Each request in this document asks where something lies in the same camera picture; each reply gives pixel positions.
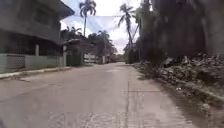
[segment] road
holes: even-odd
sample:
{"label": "road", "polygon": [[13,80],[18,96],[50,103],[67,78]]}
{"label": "road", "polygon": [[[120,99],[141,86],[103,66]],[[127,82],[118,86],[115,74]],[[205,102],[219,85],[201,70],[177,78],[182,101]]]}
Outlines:
{"label": "road", "polygon": [[0,128],[199,128],[123,63],[0,82]]}

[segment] house roof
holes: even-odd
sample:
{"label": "house roof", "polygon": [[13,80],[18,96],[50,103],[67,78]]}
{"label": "house roof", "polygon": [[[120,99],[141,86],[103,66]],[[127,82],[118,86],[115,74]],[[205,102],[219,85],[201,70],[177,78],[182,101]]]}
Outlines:
{"label": "house roof", "polygon": [[52,2],[46,0],[38,1],[46,5],[50,9],[54,10],[55,12],[59,13],[60,20],[75,14],[75,11],[73,11],[70,7],[64,4],[61,0],[52,0]]}

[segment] tree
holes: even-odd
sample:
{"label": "tree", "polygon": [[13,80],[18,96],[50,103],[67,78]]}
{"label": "tree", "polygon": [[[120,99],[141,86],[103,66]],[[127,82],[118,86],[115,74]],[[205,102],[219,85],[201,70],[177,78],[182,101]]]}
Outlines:
{"label": "tree", "polygon": [[85,2],[79,3],[79,8],[81,17],[84,17],[84,36],[86,36],[87,13],[90,12],[91,15],[96,14],[96,3],[93,0],[85,0]]}
{"label": "tree", "polygon": [[125,21],[126,23],[126,31],[128,33],[129,36],[129,44],[130,47],[132,48],[132,36],[131,36],[131,13],[133,7],[128,7],[126,4],[123,4],[120,6],[120,11],[123,12],[123,16],[121,17],[118,26],[121,25],[121,23],[123,23]]}

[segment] palm tree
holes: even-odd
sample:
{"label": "palm tree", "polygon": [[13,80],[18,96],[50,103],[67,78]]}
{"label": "palm tree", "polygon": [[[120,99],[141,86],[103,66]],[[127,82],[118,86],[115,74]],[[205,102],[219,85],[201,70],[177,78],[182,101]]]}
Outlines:
{"label": "palm tree", "polygon": [[124,15],[121,17],[118,26],[121,25],[122,22],[126,22],[126,31],[129,36],[129,45],[132,48],[132,36],[131,36],[131,13],[133,7],[128,7],[126,4],[123,4],[120,6],[120,11],[124,13]]}
{"label": "palm tree", "polygon": [[96,3],[93,0],[86,0],[85,2],[79,3],[80,15],[85,18],[84,21],[84,36],[86,35],[86,18],[87,13],[90,12],[91,15],[96,14]]}
{"label": "palm tree", "polygon": [[110,43],[110,35],[107,31],[99,31],[99,36],[103,40],[104,44],[104,54],[106,55],[107,44]]}

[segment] sky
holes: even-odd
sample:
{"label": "sky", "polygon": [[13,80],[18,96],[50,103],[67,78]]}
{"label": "sky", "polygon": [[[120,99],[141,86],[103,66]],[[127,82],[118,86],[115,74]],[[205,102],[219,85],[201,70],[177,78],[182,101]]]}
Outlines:
{"label": "sky", "polygon": [[[80,17],[80,9],[78,7],[79,2],[84,0],[62,0],[70,8],[75,11],[75,15],[70,16],[61,21],[61,29],[66,29],[67,26],[75,28],[84,28],[84,19]],[[128,35],[126,33],[125,23],[118,27],[119,19],[122,15],[120,12],[120,6],[123,3],[133,6],[134,9],[139,7],[140,0],[94,0],[96,6],[96,16],[88,16],[86,35],[91,33],[97,33],[99,30],[106,30],[110,34],[110,38],[113,40],[113,44],[118,50],[118,54],[123,53],[123,49],[128,43]],[[137,28],[137,24],[134,19],[132,21],[132,34]]]}

